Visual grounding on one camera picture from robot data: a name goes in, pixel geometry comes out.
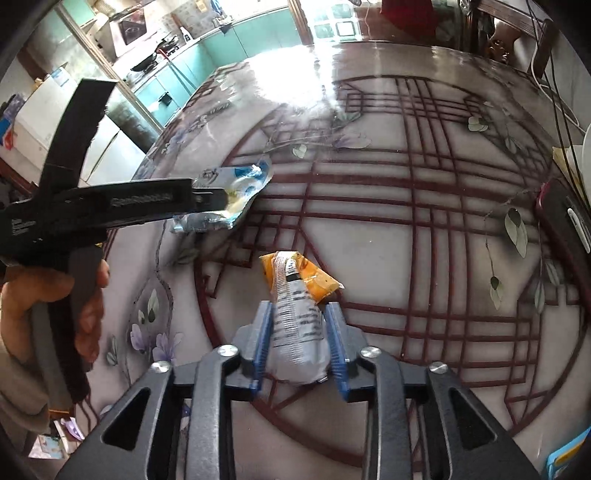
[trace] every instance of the flower pattern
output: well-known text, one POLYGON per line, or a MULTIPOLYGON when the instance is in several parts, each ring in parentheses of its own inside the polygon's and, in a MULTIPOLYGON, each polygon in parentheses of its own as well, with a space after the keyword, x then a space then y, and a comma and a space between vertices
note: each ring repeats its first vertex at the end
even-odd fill
POLYGON ((172 342, 169 341, 166 333, 159 333, 156 336, 156 347, 152 350, 155 362, 170 362, 176 364, 175 349, 183 339, 182 333, 177 333, 172 342))
POLYGON ((139 329, 139 325, 137 323, 134 323, 131 326, 129 338, 131 340, 131 346, 134 348, 134 350, 144 353, 148 349, 146 342, 144 341, 144 335, 142 334, 142 331, 139 329))

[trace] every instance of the table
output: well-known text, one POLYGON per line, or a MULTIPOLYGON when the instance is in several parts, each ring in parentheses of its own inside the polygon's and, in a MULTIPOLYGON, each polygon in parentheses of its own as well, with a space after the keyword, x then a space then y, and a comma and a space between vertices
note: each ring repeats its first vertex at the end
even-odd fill
MULTIPOLYGON (((542 314, 534 308, 541 256, 542 271, 547 261, 561 270, 531 208, 554 172, 549 132, 551 104, 527 75, 445 48, 294 47, 218 69, 136 178, 262 158, 274 178, 194 265, 174 262, 181 239, 163 222, 117 233, 101 341, 106 354, 116 338, 119 361, 101 356, 90 374, 94 406, 149 364, 129 344, 132 324, 148 351, 157 333, 182 333, 172 356, 196 361, 269 298, 258 256, 299 250, 344 284, 337 298, 370 344, 407 362, 447 362, 540 468, 588 426, 591 390, 576 287, 543 275, 542 314), (525 258, 505 232, 510 207, 527 231, 525 258), (504 287, 498 310, 491 267, 504 287), (142 323, 151 296, 156 319, 142 323)), ((242 478, 358 477, 366 408, 341 402, 331 381, 269 380, 254 408, 262 418, 235 407, 242 478)), ((413 458, 418 466, 419 448, 413 458)))

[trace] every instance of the white cable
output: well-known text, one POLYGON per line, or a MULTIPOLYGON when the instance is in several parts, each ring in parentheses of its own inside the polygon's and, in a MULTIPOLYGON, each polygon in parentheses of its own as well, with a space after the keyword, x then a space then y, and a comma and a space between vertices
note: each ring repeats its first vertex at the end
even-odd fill
MULTIPOLYGON (((537 32, 537 30, 538 30, 538 27, 539 27, 539 25, 538 25, 538 24, 539 24, 539 22, 540 22, 540 21, 539 21, 539 20, 536 18, 536 19, 535 19, 535 23, 534 23, 534 28, 535 28, 536 32, 537 32)), ((546 97, 548 100, 550 100, 550 102, 554 102, 554 100, 552 100, 552 98, 550 98, 550 95, 548 95, 548 94, 545 92, 544 88, 543 88, 543 87, 540 85, 540 82, 538 81, 538 78, 536 77, 536 75, 535 75, 535 73, 534 73, 534 60, 535 60, 535 56, 537 55, 537 53, 538 53, 538 40, 536 40, 536 42, 535 42, 535 50, 534 50, 534 54, 533 54, 533 55, 532 55, 532 57, 531 57, 531 63, 530 63, 530 70, 531 70, 531 75, 532 75, 532 77, 534 78, 534 82, 535 82, 535 84, 536 84, 536 85, 538 86, 538 88, 540 89, 540 92, 542 92, 542 93, 544 94, 544 96, 545 96, 545 97, 546 97)), ((558 108, 559 108, 559 110, 565 114, 565 116, 566 116, 566 119, 567 119, 567 120, 568 120, 570 123, 572 123, 572 124, 573 124, 573 125, 574 125, 574 126, 575 126, 575 127, 576 127, 576 128, 577 128, 577 129, 578 129, 578 130, 579 130, 579 131, 580 131, 580 132, 583 134, 583 135, 584 135, 584 134, 586 133, 586 131, 585 131, 585 130, 584 130, 582 127, 581 127, 581 124, 579 123, 579 120, 577 119, 576 115, 574 115, 574 112, 573 112, 573 115, 574 115, 574 120, 573 120, 573 119, 572 119, 571 117, 569 117, 569 116, 568 116, 568 114, 566 114, 566 112, 563 110, 563 105, 565 105, 565 104, 566 104, 566 102, 565 102, 564 100, 562 100, 562 97, 561 97, 560 95, 558 95, 558 94, 557 94, 557 93, 556 93, 554 90, 552 90, 552 87, 551 87, 550 85, 548 85, 548 88, 549 88, 549 90, 552 92, 552 94, 553 94, 553 95, 555 95, 556 97, 558 97, 558 99, 559 99, 559 101, 560 101, 560 102, 559 102, 560 104, 559 104, 559 105, 556 105, 556 107, 558 107, 558 108)))

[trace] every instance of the sleeve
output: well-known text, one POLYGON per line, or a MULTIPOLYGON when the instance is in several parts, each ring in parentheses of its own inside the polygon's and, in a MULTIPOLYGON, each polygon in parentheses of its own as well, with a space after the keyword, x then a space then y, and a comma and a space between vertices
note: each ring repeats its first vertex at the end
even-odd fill
POLYGON ((0 335, 0 421, 12 439, 43 432, 49 423, 48 394, 41 376, 6 350, 0 335))

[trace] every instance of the teal cabinet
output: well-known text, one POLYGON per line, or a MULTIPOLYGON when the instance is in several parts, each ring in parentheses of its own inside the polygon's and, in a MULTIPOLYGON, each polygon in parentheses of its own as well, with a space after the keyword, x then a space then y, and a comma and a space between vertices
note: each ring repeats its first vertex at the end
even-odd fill
POLYGON ((272 24, 273 19, 274 15, 272 14, 261 15, 234 25, 234 32, 247 57, 281 48, 281 43, 272 24))
POLYGON ((84 25, 95 17, 86 0, 62 0, 61 4, 78 25, 84 25))
POLYGON ((166 125, 166 123, 180 109, 179 105, 173 98, 170 98, 170 101, 167 100, 166 93, 172 97, 170 92, 166 91, 156 77, 135 92, 139 101, 145 105, 162 126, 166 125))
POLYGON ((288 8, 260 15, 234 25, 234 32, 248 57, 277 48, 301 45, 288 8))
POLYGON ((158 72, 156 78, 178 106, 183 107, 195 91, 187 81, 183 79, 181 73, 179 73, 178 70, 174 70, 171 66, 163 68, 158 72))
POLYGON ((301 45, 300 34, 297 31, 296 23, 289 8, 269 14, 272 28, 279 39, 281 48, 295 47, 301 45))
POLYGON ((202 43, 216 67, 242 61, 247 57, 233 28, 225 35, 221 31, 214 33, 204 38, 202 43))
POLYGON ((191 75, 195 83, 195 90, 209 77, 216 69, 212 58, 209 56, 204 45, 197 43, 182 52, 174 59, 174 64, 178 65, 181 71, 183 68, 191 75))
POLYGON ((300 44, 289 9, 259 15, 237 23, 225 35, 218 31, 188 47, 173 57, 175 68, 164 66, 135 94, 164 126, 216 68, 300 44))

